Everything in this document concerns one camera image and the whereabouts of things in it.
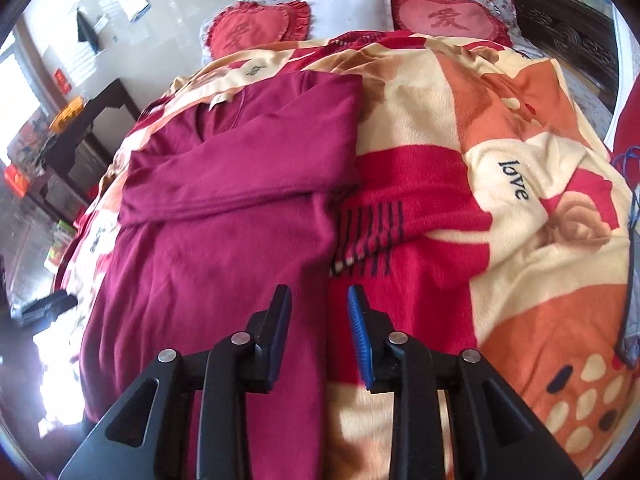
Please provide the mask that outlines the green printed bag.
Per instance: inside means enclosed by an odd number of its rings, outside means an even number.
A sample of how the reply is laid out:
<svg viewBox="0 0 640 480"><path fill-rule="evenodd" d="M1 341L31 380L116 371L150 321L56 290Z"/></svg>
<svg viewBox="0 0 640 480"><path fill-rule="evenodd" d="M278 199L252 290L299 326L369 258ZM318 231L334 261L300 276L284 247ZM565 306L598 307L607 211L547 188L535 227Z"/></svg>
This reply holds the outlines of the green printed bag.
<svg viewBox="0 0 640 480"><path fill-rule="evenodd" d="M65 221L60 220L55 223L52 228L52 245L50 246L47 258L44 260L43 266L52 274L58 272L63 256L70 243L76 237L76 229Z"/></svg>

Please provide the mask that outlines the dark wooden side table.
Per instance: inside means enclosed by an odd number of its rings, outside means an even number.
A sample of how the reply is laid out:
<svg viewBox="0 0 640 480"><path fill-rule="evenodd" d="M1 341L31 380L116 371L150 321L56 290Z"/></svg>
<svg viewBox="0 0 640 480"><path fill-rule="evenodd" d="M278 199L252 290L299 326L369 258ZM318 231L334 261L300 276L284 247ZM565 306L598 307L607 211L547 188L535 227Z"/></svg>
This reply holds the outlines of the dark wooden side table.
<svg viewBox="0 0 640 480"><path fill-rule="evenodd" d="M72 224L96 196L96 187L113 154L94 131L96 120L109 110L124 110L136 119L140 108L124 83L116 78L85 102L62 132L44 144L38 156L41 174L27 196L53 220Z"/></svg>

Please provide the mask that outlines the maroon long sleeve sweater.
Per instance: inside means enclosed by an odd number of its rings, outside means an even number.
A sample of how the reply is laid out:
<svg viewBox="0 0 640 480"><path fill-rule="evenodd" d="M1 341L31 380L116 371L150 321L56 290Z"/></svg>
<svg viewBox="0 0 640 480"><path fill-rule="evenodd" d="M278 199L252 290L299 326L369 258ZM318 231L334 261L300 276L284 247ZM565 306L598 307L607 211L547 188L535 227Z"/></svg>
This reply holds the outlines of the maroon long sleeve sweater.
<svg viewBox="0 0 640 480"><path fill-rule="evenodd" d="M357 179L357 75L289 73L194 105L131 155L119 233L80 350L99 419L158 352L212 348L292 292L280 378L247 402L259 479L317 479L334 205Z"/></svg>

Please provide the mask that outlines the large red heart cushion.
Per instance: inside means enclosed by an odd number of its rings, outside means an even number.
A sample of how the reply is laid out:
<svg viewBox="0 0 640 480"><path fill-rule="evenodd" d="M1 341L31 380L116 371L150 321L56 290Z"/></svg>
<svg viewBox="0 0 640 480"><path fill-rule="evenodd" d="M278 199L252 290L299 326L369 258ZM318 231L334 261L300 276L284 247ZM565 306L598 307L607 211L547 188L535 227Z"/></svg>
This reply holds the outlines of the large red heart cushion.
<svg viewBox="0 0 640 480"><path fill-rule="evenodd" d="M204 48L211 58L274 42L305 40L311 22L308 3L294 0L267 6L239 1L213 18L204 32Z"/></svg>

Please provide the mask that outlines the red orange cream fleece blanket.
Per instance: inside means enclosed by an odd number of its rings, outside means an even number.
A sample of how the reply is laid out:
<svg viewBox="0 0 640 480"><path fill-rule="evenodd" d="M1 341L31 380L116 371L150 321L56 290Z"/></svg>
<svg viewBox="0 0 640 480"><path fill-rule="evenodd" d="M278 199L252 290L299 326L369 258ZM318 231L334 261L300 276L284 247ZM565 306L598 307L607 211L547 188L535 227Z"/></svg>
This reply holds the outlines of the red orange cream fleece blanket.
<svg viewBox="0 0 640 480"><path fill-rule="evenodd" d="M477 348L581 471L639 406L616 353L632 194L560 66L475 38L350 32L222 58L150 104L103 177L58 284L87 317L119 233L130 157L188 108L274 76L357 75L356 182L335 202L317 479L384 479L393 399L362 384L347 292L427 347Z"/></svg>

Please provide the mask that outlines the white pillow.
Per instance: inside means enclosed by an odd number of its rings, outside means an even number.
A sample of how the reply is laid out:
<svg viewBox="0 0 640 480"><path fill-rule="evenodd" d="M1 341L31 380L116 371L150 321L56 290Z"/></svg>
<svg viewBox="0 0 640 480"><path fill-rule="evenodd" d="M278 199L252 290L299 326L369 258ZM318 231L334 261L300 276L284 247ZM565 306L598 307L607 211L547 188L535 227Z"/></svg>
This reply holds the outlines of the white pillow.
<svg viewBox="0 0 640 480"><path fill-rule="evenodd" d="M392 0L305 0L310 9L308 39L332 39L358 30L392 32Z"/></svg>

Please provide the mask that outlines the dark carved wooden headboard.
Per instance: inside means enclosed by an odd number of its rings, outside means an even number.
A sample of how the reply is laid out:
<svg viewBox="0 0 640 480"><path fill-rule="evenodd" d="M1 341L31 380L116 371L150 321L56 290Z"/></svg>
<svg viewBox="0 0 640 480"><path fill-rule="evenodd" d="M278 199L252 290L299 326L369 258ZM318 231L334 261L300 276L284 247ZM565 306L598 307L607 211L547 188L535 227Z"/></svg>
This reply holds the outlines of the dark carved wooden headboard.
<svg viewBox="0 0 640 480"><path fill-rule="evenodd" d="M524 38L589 79L603 104L614 110L620 78L612 18L578 0L513 2Z"/></svg>

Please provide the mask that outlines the orange plastic basket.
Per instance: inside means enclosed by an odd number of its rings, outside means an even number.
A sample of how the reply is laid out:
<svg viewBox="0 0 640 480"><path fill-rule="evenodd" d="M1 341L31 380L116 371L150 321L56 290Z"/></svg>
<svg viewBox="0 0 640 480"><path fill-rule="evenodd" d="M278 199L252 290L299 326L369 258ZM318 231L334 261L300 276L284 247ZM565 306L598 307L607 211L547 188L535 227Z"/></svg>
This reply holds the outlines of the orange plastic basket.
<svg viewBox="0 0 640 480"><path fill-rule="evenodd" d="M53 118L49 130L53 134L61 134L84 110L85 106L86 100L82 96L76 96Z"/></svg>

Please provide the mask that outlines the small red heart cushion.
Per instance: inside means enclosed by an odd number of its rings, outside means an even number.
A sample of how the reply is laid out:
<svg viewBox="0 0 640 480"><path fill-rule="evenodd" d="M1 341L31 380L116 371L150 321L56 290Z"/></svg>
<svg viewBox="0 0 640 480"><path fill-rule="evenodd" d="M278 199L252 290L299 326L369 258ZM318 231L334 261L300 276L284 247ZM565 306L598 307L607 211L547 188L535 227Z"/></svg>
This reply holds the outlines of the small red heart cushion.
<svg viewBox="0 0 640 480"><path fill-rule="evenodd" d="M513 46L506 25L474 0L392 0L392 13L398 30Z"/></svg>

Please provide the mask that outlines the dark hanging cloth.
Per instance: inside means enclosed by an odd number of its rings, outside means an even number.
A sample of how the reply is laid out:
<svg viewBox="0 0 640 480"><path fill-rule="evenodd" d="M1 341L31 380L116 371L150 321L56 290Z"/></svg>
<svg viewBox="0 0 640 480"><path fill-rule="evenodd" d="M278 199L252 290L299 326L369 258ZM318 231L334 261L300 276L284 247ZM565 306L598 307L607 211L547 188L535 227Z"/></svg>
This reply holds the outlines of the dark hanging cloth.
<svg viewBox="0 0 640 480"><path fill-rule="evenodd" d="M76 10L76 24L77 41L81 44L88 44L92 52L98 54L101 51L99 35L94 30L93 24L79 9Z"/></svg>

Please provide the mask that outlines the red paper wall decoration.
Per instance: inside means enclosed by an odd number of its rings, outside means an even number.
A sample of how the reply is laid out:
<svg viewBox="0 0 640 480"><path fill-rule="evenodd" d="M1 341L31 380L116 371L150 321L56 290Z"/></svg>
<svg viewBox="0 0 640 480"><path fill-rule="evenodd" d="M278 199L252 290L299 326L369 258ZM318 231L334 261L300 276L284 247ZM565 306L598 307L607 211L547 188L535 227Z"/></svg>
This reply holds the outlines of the red paper wall decoration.
<svg viewBox="0 0 640 480"><path fill-rule="evenodd" d="M63 96L68 96L72 91L72 85L70 81L67 79L66 75L59 68L54 71L53 79L58 86L58 90L61 91Z"/></svg>

